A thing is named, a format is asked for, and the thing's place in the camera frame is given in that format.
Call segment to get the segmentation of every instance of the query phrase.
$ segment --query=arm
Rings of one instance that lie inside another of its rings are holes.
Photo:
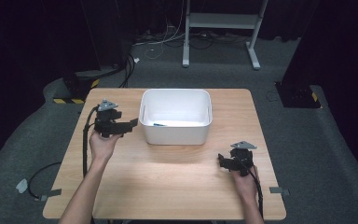
[[[250,171],[256,174],[255,167],[252,167]],[[260,224],[264,223],[263,218],[258,211],[257,201],[255,195],[257,194],[257,188],[255,181],[251,175],[241,176],[238,171],[231,171],[235,180],[235,187],[238,194],[241,197],[243,205],[243,213],[246,218],[247,224]]]
[[[112,157],[116,141],[120,136],[120,134],[117,134],[103,138],[96,132],[92,133],[89,138],[92,153],[89,171],[68,203],[60,223],[90,223],[103,171]]]

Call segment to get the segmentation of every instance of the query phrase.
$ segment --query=forearm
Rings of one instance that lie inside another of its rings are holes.
[[[243,213],[245,215],[246,224],[262,224],[263,218],[258,210],[255,199],[245,199],[242,197]]]
[[[62,214],[60,223],[90,223],[106,162],[93,162]]]

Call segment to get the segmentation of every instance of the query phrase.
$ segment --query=metal bracket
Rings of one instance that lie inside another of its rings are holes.
[[[114,109],[118,107],[117,104],[107,101],[106,99],[103,99],[100,106],[98,106],[98,111],[104,111],[108,109]]]
[[[290,196],[289,189],[283,189],[280,187],[269,187],[270,193],[280,193],[282,196]]]
[[[231,146],[237,149],[257,149],[256,146],[245,141],[240,141],[239,143],[232,144]]]
[[[39,202],[45,202],[48,200],[49,197],[61,195],[61,193],[62,193],[62,189],[54,189],[51,192],[49,192],[48,194],[40,196],[39,199],[34,199],[34,200],[39,201]]]

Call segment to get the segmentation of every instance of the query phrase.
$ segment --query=black stand base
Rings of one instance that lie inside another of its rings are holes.
[[[56,104],[84,104],[90,90],[98,85],[99,78],[119,71],[119,67],[103,66],[101,70],[76,72],[76,78],[62,79],[53,101]]]
[[[318,97],[310,89],[310,87],[303,89],[288,88],[282,85],[281,82],[276,82],[275,87],[281,97],[284,107],[291,108],[321,108]]]

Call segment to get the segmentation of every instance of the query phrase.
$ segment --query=human hand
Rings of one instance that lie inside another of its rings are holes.
[[[249,169],[254,176],[257,175],[257,167],[253,166]],[[255,185],[255,180],[253,177],[248,174],[246,176],[241,176],[239,171],[231,171],[232,176],[234,177],[235,187],[237,192],[240,194],[241,199],[244,203],[255,203],[255,195],[257,194],[257,187]]]
[[[92,162],[108,162],[112,157],[116,142],[120,137],[121,134],[113,134],[108,138],[105,138],[94,130],[89,138]]]

